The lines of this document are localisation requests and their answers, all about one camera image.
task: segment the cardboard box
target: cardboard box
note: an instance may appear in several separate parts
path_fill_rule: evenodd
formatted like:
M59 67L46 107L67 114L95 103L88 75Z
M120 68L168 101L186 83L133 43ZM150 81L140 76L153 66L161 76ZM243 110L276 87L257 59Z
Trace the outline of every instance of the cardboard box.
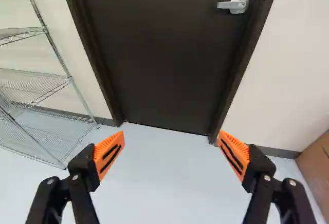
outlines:
M329 130L312 143L296 163L329 223Z

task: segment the white wall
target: white wall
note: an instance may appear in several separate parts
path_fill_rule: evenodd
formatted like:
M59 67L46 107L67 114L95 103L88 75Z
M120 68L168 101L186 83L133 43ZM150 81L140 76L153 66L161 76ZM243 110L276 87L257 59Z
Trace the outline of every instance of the white wall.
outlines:
M302 151L329 128L327 1L274 1L224 130Z
M45 23L93 114L112 118L80 41L66 0L36 0ZM0 0L0 27L40 26L29 0ZM0 47L0 68L64 74L46 36ZM65 88L41 103L51 108L83 113L72 88Z

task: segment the wire shelf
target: wire shelf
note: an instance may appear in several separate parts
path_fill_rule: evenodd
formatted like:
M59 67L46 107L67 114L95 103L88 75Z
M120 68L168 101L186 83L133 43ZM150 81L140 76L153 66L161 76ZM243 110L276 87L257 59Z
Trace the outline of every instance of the wire shelf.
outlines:
M76 146L91 131L91 119L69 116L44 110L30 109L16 121L28 134L53 156L64 162ZM0 119L0 146L20 155L56 165L57 161L45 154L6 119Z
M42 27L0 29L0 46L44 33Z
M0 68L0 104L11 115L32 108L70 83L70 78Z

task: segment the door lock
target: door lock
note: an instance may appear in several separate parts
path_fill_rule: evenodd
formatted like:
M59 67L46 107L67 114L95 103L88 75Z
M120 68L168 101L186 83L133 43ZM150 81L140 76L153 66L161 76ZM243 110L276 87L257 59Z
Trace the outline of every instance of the door lock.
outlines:
M231 0L230 2L217 2L218 9L230 9L232 14L244 13L249 6L249 0Z

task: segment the metal shelf post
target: metal shelf post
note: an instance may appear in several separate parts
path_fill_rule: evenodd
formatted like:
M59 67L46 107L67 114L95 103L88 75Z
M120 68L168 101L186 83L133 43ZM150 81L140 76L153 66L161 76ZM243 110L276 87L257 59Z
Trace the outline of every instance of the metal shelf post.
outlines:
M36 13L36 15L37 15L39 21L40 21L41 26L43 27L43 30L44 30L44 32L45 32L45 34L46 34L46 36L47 36L47 39L48 39L48 41L49 41L49 43L50 43L50 45L51 45L53 51L55 52L55 55L56 55L58 61L60 62L60 64L61 64L63 70L65 71L65 74L67 75L67 77L70 78L70 82L71 82L72 86L74 87L74 89L75 89L75 91L76 91L76 93L77 93L78 98L80 99L80 101L81 101L81 103L83 104L84 108L86 109L88 115L90 116L90 118L91 118L92 121L94 122L95 127L96 127L96 128L99 128L99 125L97 124L97 122L96 122L96 120L95 120L95 118L94 118L94 115L93 115L92 111L91 111L90 108L88 107L88 104L87 104L86 101L84 100L84 98L83 98L81 92L79 91L79 89L78 89L76 83L74 82L71 73L69 72L68 68L66 67L66 64L65 64L65 62L64 62L64 60L63 60L61 54L59 53L59 51L58 51L58 49L57 49L57 46L56 46L56 44L54 43L54 41L53 41L53 39L52 39L52 37L51 37L51 35L50 35L50 33L49 33L49 30L48 30L48 28L47 28L47 26L46 26L46 24L45 24L45 22L44 22L44 20L43 20L43 18L42 18L42 16L41 16L41 14L40 14L39 8L38 8L38 6L37 6L35 0L30 0L30 2L31 2L31 4L32 4L32 6L33 6L33 9L34 9L34 11L35 11L35 13Z

